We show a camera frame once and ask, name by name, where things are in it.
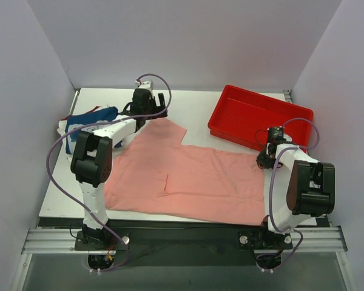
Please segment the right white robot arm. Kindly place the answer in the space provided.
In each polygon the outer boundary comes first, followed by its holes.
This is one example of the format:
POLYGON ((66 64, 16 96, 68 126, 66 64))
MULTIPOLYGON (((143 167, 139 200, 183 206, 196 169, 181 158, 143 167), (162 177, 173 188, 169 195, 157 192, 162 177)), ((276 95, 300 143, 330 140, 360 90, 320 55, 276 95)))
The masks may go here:
POLYGON ((292 142, 284 127, 267 129, 266 144, 256 158, 258 168, 271 169, 265 205, 267 226, 257 242, 271 247, 278 233, 288 233, 302 222, 332 213, 335 206, 335 167, 310 157, 292 142))

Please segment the front aluminium frame rail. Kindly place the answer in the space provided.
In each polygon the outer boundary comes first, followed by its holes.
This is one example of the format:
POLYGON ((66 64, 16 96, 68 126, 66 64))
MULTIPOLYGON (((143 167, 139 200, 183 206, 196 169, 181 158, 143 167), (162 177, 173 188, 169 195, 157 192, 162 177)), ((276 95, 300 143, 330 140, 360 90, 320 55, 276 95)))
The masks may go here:
POLYGON ((75 251, 76 232, 68 229, 29 229, 22 254, 60 254, 75 251))

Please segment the red plastic bin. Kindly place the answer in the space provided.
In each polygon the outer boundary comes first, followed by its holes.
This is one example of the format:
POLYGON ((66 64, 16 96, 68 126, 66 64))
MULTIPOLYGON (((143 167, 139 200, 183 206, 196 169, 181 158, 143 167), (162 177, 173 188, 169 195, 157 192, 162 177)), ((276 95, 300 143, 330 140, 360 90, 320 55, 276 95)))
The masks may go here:
POLYGON ((261 151, 268 128, 292 118, 312 121, 313 117, 311 109, 226 85, 207 126, 213 136, 261 151))

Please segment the pink t shirt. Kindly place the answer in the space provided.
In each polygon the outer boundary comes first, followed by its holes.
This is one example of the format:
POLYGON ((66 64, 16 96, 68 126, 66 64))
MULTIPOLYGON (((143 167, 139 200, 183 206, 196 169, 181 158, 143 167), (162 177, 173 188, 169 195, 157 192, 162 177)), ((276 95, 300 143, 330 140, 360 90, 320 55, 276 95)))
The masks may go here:
POLYGON ((185 134, 168 119, 148 123, 114 159, 105 186, 106 207, 260 225, 265 177, 255 157, 184 145, 185 134))

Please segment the aluminium frame rail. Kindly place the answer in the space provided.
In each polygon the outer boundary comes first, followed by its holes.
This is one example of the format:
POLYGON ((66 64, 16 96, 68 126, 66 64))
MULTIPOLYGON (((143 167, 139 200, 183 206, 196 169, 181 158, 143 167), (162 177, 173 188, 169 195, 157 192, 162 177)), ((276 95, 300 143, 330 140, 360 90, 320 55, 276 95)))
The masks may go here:
MULTIPOLYGON (((303 146, 307 154, 319 143, 309 140, 311 133, 319 132, 312 121, 305 118, 292 118, 285 122, 284 128, 292 142, 303 146)), ((285 233, 283 237, 285 252, 296 250, 300 252, 346 251, 347 247, 341 228, 332 226, 327 215, 312 217, 285 233)))
POLYGON ((75 251, 76 232, 68 229, 29 229, 22 254, 60 254, 75 251))

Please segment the right aluminium frame rail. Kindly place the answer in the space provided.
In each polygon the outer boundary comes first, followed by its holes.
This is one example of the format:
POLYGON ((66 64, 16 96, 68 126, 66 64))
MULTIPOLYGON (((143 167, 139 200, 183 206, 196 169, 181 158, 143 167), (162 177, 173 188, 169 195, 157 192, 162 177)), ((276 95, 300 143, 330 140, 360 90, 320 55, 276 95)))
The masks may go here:
MULTIPOLYGON (((285 122, 284 128, 292 142, 303 146, 307 154, 319 143, 309 140, 311 133, 319 132, 312 121, 305 118, 292 118, 285 122)), ((346 251, 347 247, 341 228, 332 226, 327 215, 312 217, 285 233, 283 237, 285 252, 296 250, 300 252, 346 251)))

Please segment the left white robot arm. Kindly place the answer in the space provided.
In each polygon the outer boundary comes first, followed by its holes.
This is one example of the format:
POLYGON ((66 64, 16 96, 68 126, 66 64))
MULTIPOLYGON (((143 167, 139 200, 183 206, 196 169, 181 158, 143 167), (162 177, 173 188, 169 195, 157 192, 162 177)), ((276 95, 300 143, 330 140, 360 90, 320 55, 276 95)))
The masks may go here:
POLYGON ((112 234, 107 230, 104 186, 112 172, 113 148, 124 138, 139 131, 146 121, 167 116, 164 95, 157 97, 149 85, 140 85, 133 92, 121 113, 111 125, 103 125, 92 132, 81 130, 77 136, 70 165, 83 194, 85 217, 83 236, 98 250, 110 244, 112 234))

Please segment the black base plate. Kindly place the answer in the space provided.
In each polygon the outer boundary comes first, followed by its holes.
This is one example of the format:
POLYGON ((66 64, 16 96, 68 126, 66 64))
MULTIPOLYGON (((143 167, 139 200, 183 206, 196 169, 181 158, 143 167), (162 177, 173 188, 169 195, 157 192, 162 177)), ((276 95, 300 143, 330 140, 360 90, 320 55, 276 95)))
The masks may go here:
POLYGON ((120 239, 107 231, 100 238, 71 231, 74 249, 88 254, 90 267, 244 267, 261 253, 279 264, 282 252, 294 246, 290 235, 265 226, 113 220, 110 228, 120 239))

